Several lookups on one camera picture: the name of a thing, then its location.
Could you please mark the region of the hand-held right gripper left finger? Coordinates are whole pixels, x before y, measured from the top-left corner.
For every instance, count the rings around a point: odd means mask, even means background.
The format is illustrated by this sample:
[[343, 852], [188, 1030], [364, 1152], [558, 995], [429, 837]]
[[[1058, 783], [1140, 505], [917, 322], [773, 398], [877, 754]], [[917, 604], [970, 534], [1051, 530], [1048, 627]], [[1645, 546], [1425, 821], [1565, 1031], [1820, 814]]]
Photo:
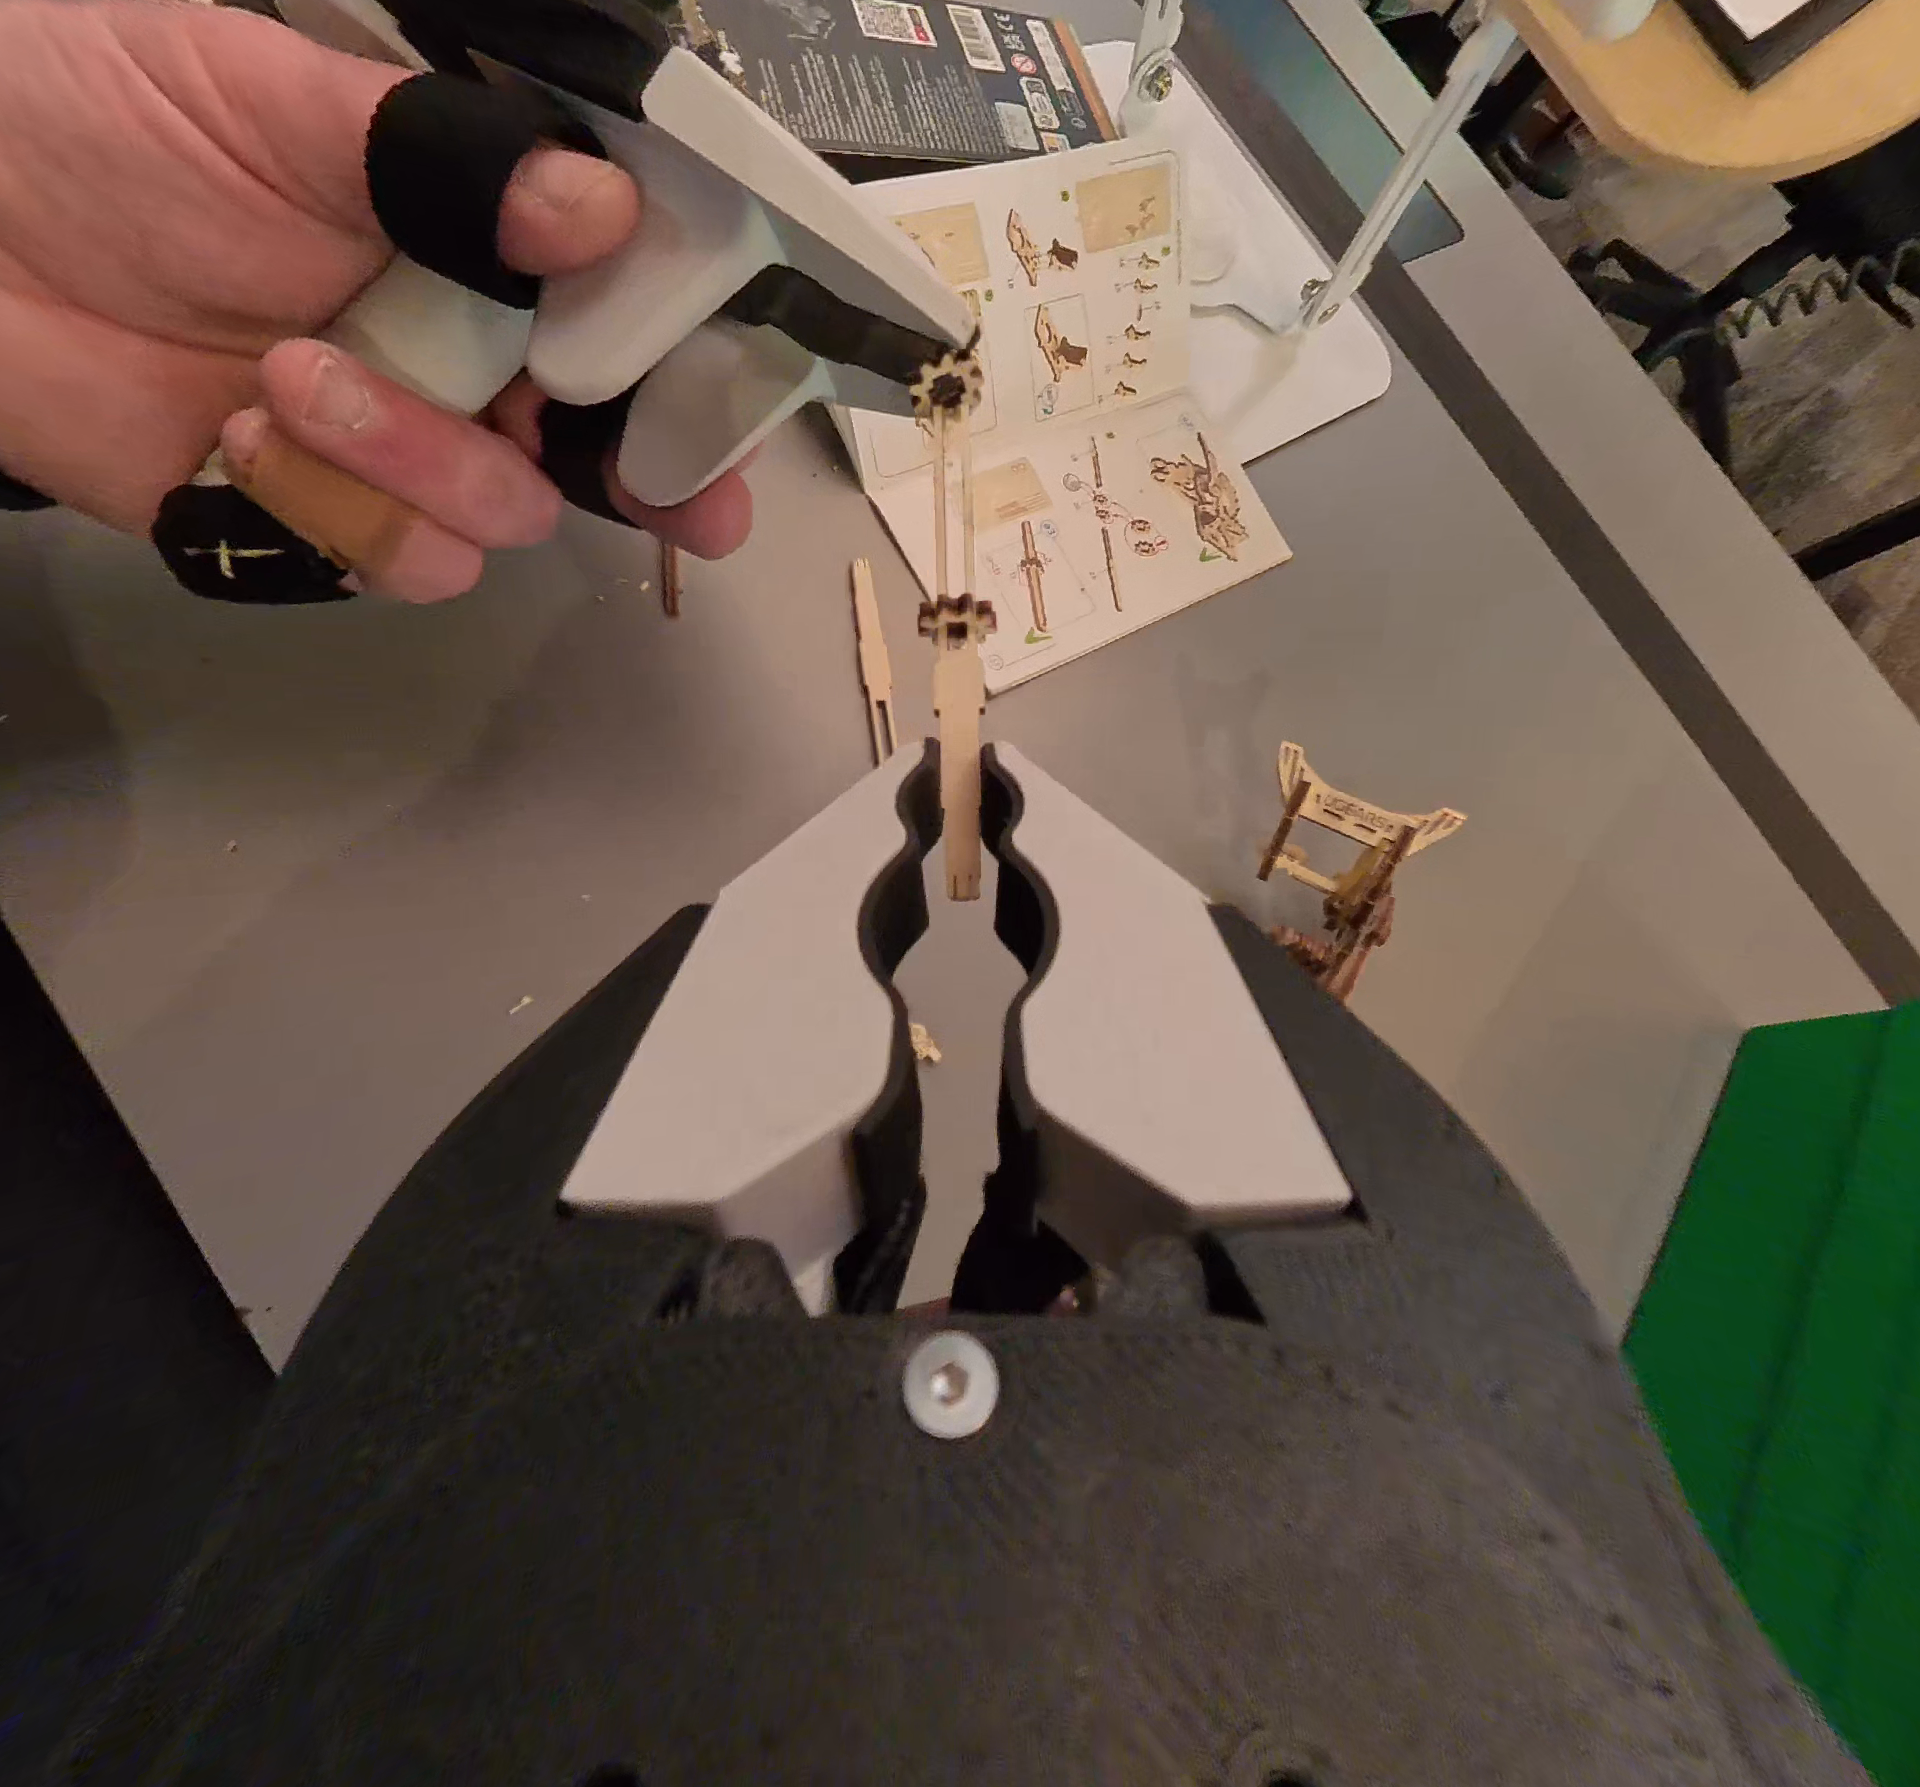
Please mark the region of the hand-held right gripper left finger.
[[563, 1204], [763, 1241], [815, 1311], [890, 1313], [925, 1219], [896, 983], [925, 854], [926, 747], [906, 747], [724, 888]]

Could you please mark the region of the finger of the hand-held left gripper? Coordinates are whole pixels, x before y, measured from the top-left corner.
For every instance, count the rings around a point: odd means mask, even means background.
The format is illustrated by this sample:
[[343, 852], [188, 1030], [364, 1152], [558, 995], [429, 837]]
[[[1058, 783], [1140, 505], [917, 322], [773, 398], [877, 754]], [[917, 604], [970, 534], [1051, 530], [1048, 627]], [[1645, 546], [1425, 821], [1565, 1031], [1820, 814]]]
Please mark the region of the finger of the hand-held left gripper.
[[808, 349], [671, 349], [635, 387], [618, 480], [642, 505], [679, 506], [804, 406], [909, 414], [917, 380], [917, 359], [875, 375]]
[[770, 327], [858, 382], [974, 359], [982, 326], [925, 252], [682, 48], [644, 86], [644, 199], [678, 316]]

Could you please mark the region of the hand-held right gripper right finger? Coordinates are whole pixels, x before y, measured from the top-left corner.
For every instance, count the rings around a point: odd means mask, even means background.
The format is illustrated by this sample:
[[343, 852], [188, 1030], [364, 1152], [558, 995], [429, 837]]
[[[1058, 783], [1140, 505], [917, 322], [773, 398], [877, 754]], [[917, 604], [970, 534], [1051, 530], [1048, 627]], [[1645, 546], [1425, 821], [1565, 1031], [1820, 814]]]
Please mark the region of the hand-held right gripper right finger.
[[1206, 896], [1011, 746], [984, 754], [982, 836], [1021, 986], [960, 1310], [1042, 1315], [1147, 1241], [1350, 1213]]

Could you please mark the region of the long slotted wooden shaft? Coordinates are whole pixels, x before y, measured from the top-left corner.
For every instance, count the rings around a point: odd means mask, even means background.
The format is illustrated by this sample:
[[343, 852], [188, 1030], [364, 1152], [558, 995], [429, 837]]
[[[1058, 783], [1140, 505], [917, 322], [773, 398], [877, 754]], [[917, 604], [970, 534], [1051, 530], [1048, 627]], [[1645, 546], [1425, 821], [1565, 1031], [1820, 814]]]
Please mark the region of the long slotted wooden shaft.
[[[976, 500], [971, 430], [968, 423], [932, 429], [932, 598], [974, 594], [977, 589]], [[952, 902], [982, 894], [982, 718], [986, 674], [982, 647], [931, 644], [931, 697], [941, 746], [943, 861]]]

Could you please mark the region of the partly built wooden model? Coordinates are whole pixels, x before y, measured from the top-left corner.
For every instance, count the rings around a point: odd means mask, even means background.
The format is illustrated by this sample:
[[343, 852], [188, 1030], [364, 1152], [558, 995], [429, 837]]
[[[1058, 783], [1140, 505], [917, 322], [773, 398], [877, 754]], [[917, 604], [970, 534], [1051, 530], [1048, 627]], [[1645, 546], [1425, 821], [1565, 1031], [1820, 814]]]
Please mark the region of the partly built wooden model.
[[[1322, 896], [1322, 931], [1275, 927], [1271, 938], [1333, 1001], [1352, 999], [1366, 961], [1391, 937], [1396, 878], [1414, 854], [1448, 840], [1467, 816], [1460, 808], [1402, 812], [1366, 801], [1327, 783], [1309, 765], [1305, 749], [1284, 742], [1279, 754], [1281, 820], [1269, 834], [1258, 878], [1275, 874]], [[1309, 826], [1356, 850], [1337, 874], [1316, 870], [1297, 846]]]

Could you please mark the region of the person's left hand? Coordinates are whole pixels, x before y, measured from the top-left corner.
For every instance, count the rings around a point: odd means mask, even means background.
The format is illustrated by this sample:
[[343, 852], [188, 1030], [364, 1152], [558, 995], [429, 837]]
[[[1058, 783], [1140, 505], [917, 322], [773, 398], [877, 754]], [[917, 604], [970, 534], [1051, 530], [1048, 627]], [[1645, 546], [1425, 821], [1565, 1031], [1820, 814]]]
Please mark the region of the person's left hand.
[[2, 462], [59, 506], [153, 538], [215, 450], [269, 430], [404, 502], [364, 568], [200, 490], [175, 574], [215, 598], [435, 604], [488, 555], [595, 505], [723, 557], [753, 524], [728, 471], [688, 505], [541, 468], [547, 398], [517, 375], [444, 411], [321, 336], [396, 230], [490, 292], [538, 294], [639, 230], [635, 182], [545, 102], [321, 48], [179, 0], [2, 0]]

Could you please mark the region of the black cardboard box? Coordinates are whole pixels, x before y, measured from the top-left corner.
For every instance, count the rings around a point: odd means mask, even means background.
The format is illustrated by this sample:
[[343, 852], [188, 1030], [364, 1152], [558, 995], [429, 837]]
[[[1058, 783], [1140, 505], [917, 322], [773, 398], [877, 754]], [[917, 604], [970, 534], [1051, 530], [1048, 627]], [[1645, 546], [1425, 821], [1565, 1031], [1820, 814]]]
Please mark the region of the black cardboard box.
[[1118, 136], [1061, 19], [961, 0], [683, 0], [668, 28], [855, 182]]

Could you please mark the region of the slotted wooden strip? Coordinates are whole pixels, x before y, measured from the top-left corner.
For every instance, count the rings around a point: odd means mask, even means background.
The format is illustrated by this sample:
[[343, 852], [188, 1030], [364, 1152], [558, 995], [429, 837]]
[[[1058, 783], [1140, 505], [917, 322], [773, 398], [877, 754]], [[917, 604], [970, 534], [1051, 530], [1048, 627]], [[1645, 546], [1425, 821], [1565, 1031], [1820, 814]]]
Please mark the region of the slotted wooden strip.
[[856, 665], [866, 702], [873, 752], [877, 765], [882, 765], [900, 749], [900, 733], [893, 667], [880, 624], [877, 579], [873, 562], [864, 555], [852, 562], [852, 616]]

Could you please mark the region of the folded instruction booklet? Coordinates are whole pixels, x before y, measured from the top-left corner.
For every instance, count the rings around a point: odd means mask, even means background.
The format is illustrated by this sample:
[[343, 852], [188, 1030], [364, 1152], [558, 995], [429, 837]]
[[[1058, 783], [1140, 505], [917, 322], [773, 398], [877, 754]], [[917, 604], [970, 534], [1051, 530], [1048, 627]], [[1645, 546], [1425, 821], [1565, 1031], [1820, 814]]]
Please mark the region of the folded instruction booklet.
[[979, 323], [990, 696], [1292, 555], [1189, 384], [1181, 188], [1137, 140], [858, 188]]

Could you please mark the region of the dark flat panel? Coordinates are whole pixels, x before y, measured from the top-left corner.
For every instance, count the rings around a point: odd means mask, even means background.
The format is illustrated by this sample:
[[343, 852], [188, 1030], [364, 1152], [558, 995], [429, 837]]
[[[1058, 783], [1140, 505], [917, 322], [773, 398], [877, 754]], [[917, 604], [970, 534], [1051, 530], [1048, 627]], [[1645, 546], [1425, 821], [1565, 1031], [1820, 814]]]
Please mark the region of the dark flat panel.
[[1184, 48], [1325, 262], [1356, 236], [1429, 94], [1352, 0], [1188, 0]]

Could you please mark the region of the white overhead stand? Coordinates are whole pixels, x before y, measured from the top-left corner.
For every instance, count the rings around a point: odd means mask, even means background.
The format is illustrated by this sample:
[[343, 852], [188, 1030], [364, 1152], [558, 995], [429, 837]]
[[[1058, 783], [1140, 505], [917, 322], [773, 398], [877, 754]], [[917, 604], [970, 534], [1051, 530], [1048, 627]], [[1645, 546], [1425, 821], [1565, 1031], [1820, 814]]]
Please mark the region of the white overhead stand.
[[[1443, 91], [1426, 107], [1361, 217], [1335, 264], [1320, 258], [1271, 190], [1240, 184], [1252, 165], [1229, 161], [1230, 142], [1177, 57], [1188, 0], [1142, 0], [1127, 66], [1120, 46], [1094, 48], [1096, 80], [1115, 128], [1169, 147], [1179, 159], [1188, 307], [1206, 311], [1192, 387], [1247, 462], [1275, 450], [1373, 399], [1389, 380], [1388, 355], [1356, 313], [1356, 294], [1388, 240], [1426, 190], [1443, 142], [1460, 134], [1478, 97], [1517, 41], [1512, 21], [1488, 0], [1450, 56]], [[1553, 0], [1576, 28], [1613, 44], [1641, 28], [1657, 0]]]

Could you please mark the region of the green plastic bin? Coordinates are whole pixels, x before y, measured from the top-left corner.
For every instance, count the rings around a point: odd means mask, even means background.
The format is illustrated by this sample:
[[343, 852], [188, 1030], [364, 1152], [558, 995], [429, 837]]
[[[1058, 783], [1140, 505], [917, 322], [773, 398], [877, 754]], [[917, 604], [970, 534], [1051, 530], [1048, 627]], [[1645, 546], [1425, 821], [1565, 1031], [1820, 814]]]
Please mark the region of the green plastic bin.
[[1745, 1034], [1624, 1353], [1791, 1673], [1876, 1783], [1913, 1785], [1913, 1003]]

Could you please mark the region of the black office chair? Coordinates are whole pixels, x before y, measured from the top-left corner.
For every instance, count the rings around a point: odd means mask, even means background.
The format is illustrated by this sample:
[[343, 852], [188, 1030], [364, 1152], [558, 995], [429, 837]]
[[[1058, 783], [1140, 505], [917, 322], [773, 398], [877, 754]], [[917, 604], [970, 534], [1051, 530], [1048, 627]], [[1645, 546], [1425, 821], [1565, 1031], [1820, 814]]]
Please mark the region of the black office chair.
[[1730, 349], [1821, 307], [1867, 300], [1915, 329], [1915, 195], [1843, 166], [1781, 184], [1787, 230], [1712, 286], [1694, 286], [1630, 243], [1576, 250], [1567, 269], [1592, 307], [1641, 326], [1645, 368], [1712, 343]]

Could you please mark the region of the round light wooden table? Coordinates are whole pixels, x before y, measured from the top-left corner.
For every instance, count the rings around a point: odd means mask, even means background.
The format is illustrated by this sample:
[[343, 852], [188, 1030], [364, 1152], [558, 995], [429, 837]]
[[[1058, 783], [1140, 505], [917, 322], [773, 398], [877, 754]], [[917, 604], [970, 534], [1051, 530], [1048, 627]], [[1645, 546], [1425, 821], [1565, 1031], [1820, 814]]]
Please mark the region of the round light wooden table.
[[1843, 161], [1918, 115], [1918, 0], [1870, 0], [1745, 88], [1675, 0], [1606, 40], [1565, 0], [1488, 0], [1612, 153], [1646, 166], [1776, 184]]

